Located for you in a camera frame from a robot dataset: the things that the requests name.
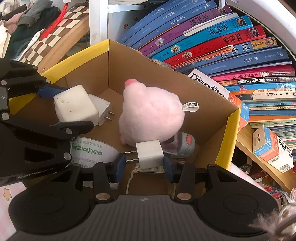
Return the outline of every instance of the plush toy tag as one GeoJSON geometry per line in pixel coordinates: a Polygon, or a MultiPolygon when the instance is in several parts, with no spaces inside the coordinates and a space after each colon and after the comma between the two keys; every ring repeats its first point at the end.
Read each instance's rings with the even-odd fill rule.
{"type": "Polygon", "coordinates": [[[198,111],[199,106],[196,102],[188,102],[183,105],[182,110],[183,111],[189,111],[189,112],[196,112],[198,111]]]}

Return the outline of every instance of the clothing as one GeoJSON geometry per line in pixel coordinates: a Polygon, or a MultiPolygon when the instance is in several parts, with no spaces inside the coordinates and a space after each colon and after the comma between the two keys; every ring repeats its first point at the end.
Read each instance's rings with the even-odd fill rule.
{"type": "Polygon", "coordinates": [[[50,8],[52,6],[52,1],[50,0],[38,0],[32,8],[20,17],[18,26],[21,24],[26,24],[31,27],[40,18],[40,14],[44,9],[50,8]]]}
{"type": "Polygon", "coordinates": [[[8,21],[9,19],[11,19],[12,16],[16,15],[17,13],[24,12],[26,10],[27,10],[27,5],[26,4],[23,4],[22,6],[20,6],[16,10],[13,10],[10,13],[4,15],[4,17],[1,17],[1,20],[8,21]]]}
{"type": "Polygon", "coordinates": [[[3,6],[2,17],[4,17],[6,14],[12,12],[13,10],[16,10],[19,7],[20,7],[20,5],[17,2],[17,0],[13,0],[13,4],[6,1],[3,6]]]}
{"type": "Polygon", "coordinates": [[[0,58],[4,58],[11,35],[4,27],[3,21],[0,21],[0,58]]]}
{"type": "Polygon", "coordinates": [[[61,10],[58,7],[47,8],[41,12],[40,19],[37,23],[33,24],[30,28],[26,24],[20,25],[11,35],[5,58],[16,58],[20,53],[18,51],[20,47],[27,46],[33,36],[41,29],[48,28],[58,18],[60,13],[61,10]]]}
{"type": "Polygon", "coordinates": [[[12,33],[17,29],[17,24],[18,24],[18,22],[19,22],[19,20],[20,20],[20,17],[21,17],[24,13],[28,12],[28,11],[31,9],[32,6],[33,6],[33,2],[31,1],[31,2],[29,3],[29,7],[28,7],[27,10],[15,14],[15,15],[12,16],[8,21],[4,21],[4,20],[3,20],[3,21],[4,21],[4,26],[8,29],[8,32],[9,32],[10,34],[12,34],[12,33]]]}
{"type": "Polygon", "coordinates": [[[23,57],[23,55],[33,46],[33,44],[36,43],[36,41],[39,39],[40,35],[45,31],[45,28],[38,31],[34,37],[31,39],[27,47],[24,49],[26,42],[20,46],[20,48],[17,50],[17,57],[13,58],[12,60],[20,61],[20,59],[23,57]]]}

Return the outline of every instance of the red tassel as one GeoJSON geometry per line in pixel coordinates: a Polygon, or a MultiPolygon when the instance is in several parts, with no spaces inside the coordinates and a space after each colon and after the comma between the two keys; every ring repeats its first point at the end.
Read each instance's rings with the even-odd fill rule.
{"type": "Polygon", "coordinates": [[[64,19],[65,14],[67,12],[68,3],[64,5],[63,10],[61,11],[59,17],[45,30],[42,34],[42,38],[46,38],[54,29],[55,27],[64,19]]]}

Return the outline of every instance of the white sponge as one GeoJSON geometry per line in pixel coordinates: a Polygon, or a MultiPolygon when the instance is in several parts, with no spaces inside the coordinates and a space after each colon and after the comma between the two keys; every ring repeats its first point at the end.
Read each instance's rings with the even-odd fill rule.
{"type": "Polygon", "coordinates": [[[82,85],[55,95],[54,107],[59,121],[99,122],[99,112],[82,85]]]}

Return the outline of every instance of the star sticker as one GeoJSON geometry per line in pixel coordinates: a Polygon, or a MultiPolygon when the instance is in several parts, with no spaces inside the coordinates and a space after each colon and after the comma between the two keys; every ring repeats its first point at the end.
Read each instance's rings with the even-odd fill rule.
{"type": "Polygon", "coordinates": [[[6,201],[8,201],[10,198],[12,198],[12,196],[10,194],[10,189],[4,188],[4,194],[3,194],[3,196],[6,198],[6,201]]]}

